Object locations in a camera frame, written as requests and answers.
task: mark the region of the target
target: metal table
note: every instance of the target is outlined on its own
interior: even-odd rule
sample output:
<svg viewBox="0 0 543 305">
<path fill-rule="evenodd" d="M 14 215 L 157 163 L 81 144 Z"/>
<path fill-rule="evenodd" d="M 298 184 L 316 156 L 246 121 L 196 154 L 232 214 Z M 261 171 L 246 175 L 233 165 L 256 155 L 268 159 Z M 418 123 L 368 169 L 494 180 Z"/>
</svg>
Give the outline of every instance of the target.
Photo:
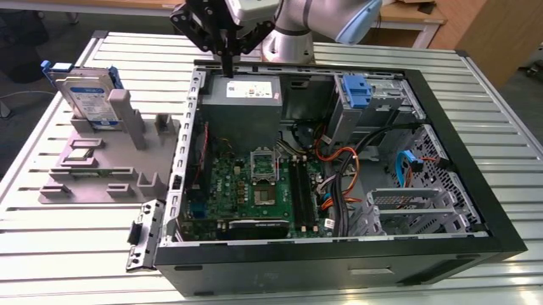
<svg viewBox="0 0 543 305">
<path fill-rule="evenodd" d="M 316 44 L 320 64 L 418 69 L 529 250 L 429 286 L 198 298 L 221 304 L 538 304 L 543 299 L 543 149 L 469 58 L 452 51 Z M 180 36 L 108 33 L 91 38 L 78 65 L 112 63 L 144 116 L 184 120 L 196 58 Z M 260 59 L 254 51 L 245 60 Z M 140 204 L 41 205 L 38 188 L 71 132 L 59 94 L 0 183 L 0 301 L 181 301 L 158 272 L 126 274 L 126 234 Z"/>
</svg>

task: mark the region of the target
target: black cable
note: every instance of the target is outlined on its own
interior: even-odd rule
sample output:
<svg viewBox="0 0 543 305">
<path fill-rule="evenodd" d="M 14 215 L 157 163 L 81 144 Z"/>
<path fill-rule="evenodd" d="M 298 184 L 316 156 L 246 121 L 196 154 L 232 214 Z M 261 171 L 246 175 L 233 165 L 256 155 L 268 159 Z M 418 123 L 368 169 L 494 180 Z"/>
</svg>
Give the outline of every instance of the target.
<svg viewBox="0 0 543 305">
<path fill-rule="evenodd" d="M 364 148 L 368 146 L 368 144 L 372 142 L 372 140 L 384 132 L 388 132 L 393 129 L 414 129 L 420 127 L 420 123 L 404 123 L 404 124 L 396 124 L 396 125 L 388 125 L 384 127 L 380 127 L 377 130 L 372 131 L 370 133 L 368 133 L 365 135 L 365 137 L 358 141 L 358 143 L 356 143 L 354 145 L 354 151 L 357 154 L 361 153 L 361 151 L 364 150 Z M 332 195 L 334 195 L 332 197 L 333 199 L 333 205 L 337 206 L 337 209 L 341 212 L 341 217 L 340 217 L 340 222 L 334 223 L 334 230 L 336 230 L 336 226 L 337 226 L 337 233 L 338 236 L 348 236 L 348 209 L 346 209 L 346 204 L 344 201 L 344 197 L 341 194 L 341 176 L 342 173 L 346 170 L 348 164 L 349 162 L 352 162 L 352 158 L 345 158 L 345 160 L 341 163 L 341 167 L 336 173 L 336 177 L 334 177 L 334 181 L 332 184 Z"/>
</svg>

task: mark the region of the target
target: motherboard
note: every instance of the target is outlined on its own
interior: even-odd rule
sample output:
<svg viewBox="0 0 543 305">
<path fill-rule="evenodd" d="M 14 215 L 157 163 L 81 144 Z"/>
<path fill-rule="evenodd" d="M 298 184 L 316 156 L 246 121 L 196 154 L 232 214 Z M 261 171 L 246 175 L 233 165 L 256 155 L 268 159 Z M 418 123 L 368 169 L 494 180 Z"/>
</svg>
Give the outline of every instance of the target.
<svg viewBox="0 0 543 305">
<path fill-rule="evenodd" d="M 249 235 L 278 234 L 282 238 L 314 238 L 330 235 L 317 217 L 313 189 L 320 177 L 317 161 L 278 158 L 274 154 L 257 154 L 244 158 L 220 157 L 213 160 L 210 187 L 206 202 L 189 202 L 192 218 L 181 223 L 182 240 L 228 240 L 232 225 L 249 226 Z M 304 179 L 292 166 L 304 167 Z M 298 202 L 298 185 L 310 194 Z M 281 229 L 256 232 L 254 224 L 266 224 Z"/>
</svg>

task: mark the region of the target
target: metal bracket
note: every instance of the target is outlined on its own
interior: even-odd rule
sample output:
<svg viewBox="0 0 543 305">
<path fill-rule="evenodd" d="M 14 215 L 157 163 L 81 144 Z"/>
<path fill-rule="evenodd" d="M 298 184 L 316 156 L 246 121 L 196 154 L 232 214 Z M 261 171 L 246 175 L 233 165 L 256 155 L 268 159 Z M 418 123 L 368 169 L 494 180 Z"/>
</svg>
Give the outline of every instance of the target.
<svg viewBox="0 0 543 305">
<path fill-rule="evenodd" d="M 129 229 L 129 248 L 126 272 L 152 271 L 154 268 L 154 254 L 160 240 L 161 217 L 164 202 L 150 200 L 141 205 L 136 221 Z"/>
</svg>

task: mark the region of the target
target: sticker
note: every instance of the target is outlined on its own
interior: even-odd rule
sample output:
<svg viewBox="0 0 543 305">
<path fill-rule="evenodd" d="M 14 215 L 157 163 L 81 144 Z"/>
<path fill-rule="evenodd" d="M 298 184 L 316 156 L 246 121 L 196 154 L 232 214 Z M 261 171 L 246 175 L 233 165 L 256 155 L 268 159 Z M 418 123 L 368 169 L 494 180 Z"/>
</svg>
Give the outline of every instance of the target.
<svg viewBox="0 0 543 305">
<path fill-rule="evenodd" d="M 272 82 L 269 81 L 229 81 L 226 97 L 272 98 Z"/>
<path fill-rule="evenodd" d="M 333 229 L 333 225 L 334 225 L 334 221 L 329 218 L 324 219 L 324 227 L 326 227 L 328 229 Z"/>
<path fill-rule="evenodd" d="M 118 118 L 110 107 L 102 88 L 69 88 L 77 108 L 95 129 L 114 129 Z"/>
<path fill-rule="evenodd" d="M 330 139 L 326 135 L 322 135 L 322 136 L 320 137 L 320 139 L 324 141 L 325 144 L 329 145 L 332 139 Z"/>
</svg>

